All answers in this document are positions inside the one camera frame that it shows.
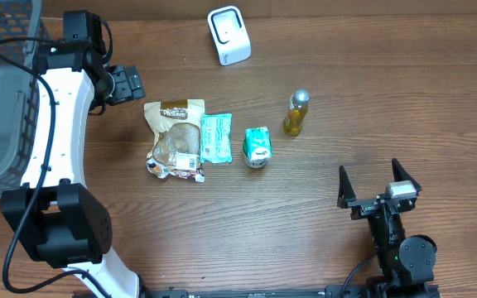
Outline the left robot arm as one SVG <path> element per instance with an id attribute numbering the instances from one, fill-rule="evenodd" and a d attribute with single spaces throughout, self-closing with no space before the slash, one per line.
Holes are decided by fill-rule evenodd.
<path id="1" fill-rule="evenodd" d="M 113 249 L 107 209 L 84 178 L 84 141 L 91 111 L 144 97 L 134 67 L 110 65 L 112 33 L 85 10 L 66 12 L 63 36 L 40 40 L 30 74 L 39 109 L 31 157 L 16 190 L 2 193 L 0 210 L 12 246 L 31 260 L 75 276 L 95 297 L 143 297 L 142 278 Z"/>

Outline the yellow drink bottle silver cap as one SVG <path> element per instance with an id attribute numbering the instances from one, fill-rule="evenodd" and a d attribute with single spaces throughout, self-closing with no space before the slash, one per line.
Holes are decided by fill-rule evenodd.
<path id="1" fill-rule="evenodd" d="M 289 100 L 287 115 L 283 120 L 284 132 L 292 137 L 301 133 L 304 118 L 308 112 L 310 95 L 305 89 L 298 89 Z"/>

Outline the green white drink carton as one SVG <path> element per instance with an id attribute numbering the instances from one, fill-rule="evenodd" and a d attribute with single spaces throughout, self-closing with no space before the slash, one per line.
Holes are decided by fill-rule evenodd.
<path id="1" fill-rule="evenodd" d="M 243 160 L 251 168 L 262 168 L 272 159 L 272 143 L 267 127 L 247 128 L 243 140 Z"/>

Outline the brown Pantree snack bag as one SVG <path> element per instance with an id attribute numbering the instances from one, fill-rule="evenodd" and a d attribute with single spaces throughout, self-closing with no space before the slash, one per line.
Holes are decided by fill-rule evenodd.
<path id="1" fill-rule="evenodd" d="M 205 181 L 200 159 L 201 117 L 205 114 L 203 99 L 144 104 L 144 118 L 154 134 L 147 153 L 147 169 L 160 179 L 169 176 Z"/>

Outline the teal snack packet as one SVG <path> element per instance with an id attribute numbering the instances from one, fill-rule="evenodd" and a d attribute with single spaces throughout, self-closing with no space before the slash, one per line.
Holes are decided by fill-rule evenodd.
<path id="1" fill-rule="evenodd" d="M 231 163 L 232 114 L 203 114 L 201 117 L 200 162 Z"/>

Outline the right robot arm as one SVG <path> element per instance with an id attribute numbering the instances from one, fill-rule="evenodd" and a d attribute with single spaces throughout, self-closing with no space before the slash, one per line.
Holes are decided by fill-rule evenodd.
<path id="1" fill-rule="evenodd" d="M 438 297 L 434 280 L 436 243 L 423 234 L 408 237 L 401 214 L 415 209 L 422 187 L 392 159 L 394 182 L 372 199 L 358 200 L 349 175 L 339 167 L 337 206 L 349 209 L 352 220 L 365 219 L 373 239 L 374 253 L 360 262 L 346 277 L 340 297 Z M 362 286 L 351 287 L 355 274 L 373 259 L 378 260 L 381 274 L 367 279 Z"/>

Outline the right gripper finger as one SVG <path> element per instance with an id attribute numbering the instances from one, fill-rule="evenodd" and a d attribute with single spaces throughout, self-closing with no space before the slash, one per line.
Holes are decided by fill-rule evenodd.
<path id="1" fill-rule="evenodd" d="M 356 201 L 356 195 L 351 185 L 349 176 L 345 168 L 340 166 L 337 206 L 342 209 L 347 209 L 349 207 L 349 203 L 354 201 Z"/>
<path id="2" fill-rule="evenodd" d="M 392 159 L 392 169 L 393 178 L 396 182 L 408 180 L 413 184 L 417 193 L 422 190 L 421 185 L 402 167 L 401 163 L 396 158 Z"/>

